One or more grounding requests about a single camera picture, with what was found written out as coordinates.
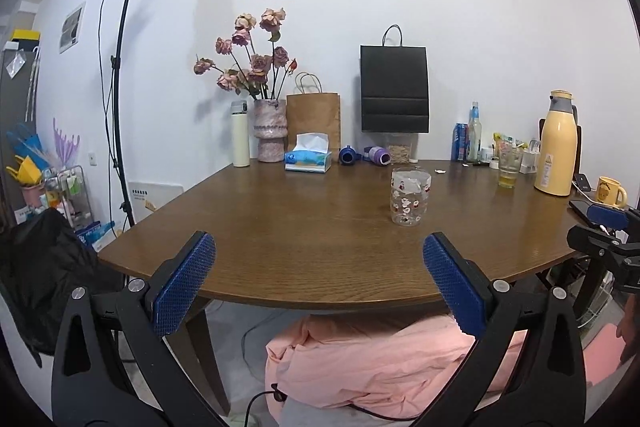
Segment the right hand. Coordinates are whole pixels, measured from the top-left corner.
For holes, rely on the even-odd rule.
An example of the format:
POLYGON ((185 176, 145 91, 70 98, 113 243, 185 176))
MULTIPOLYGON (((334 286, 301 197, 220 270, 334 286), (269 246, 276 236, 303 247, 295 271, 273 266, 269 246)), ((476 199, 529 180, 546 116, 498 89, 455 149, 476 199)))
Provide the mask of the right hand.
POLYGON ((623 338, 625 347, 620 355, 624 364, 639 352, 639 297, 630 295, 625 305, 624 316, 617 325, 616 336, 623 338))

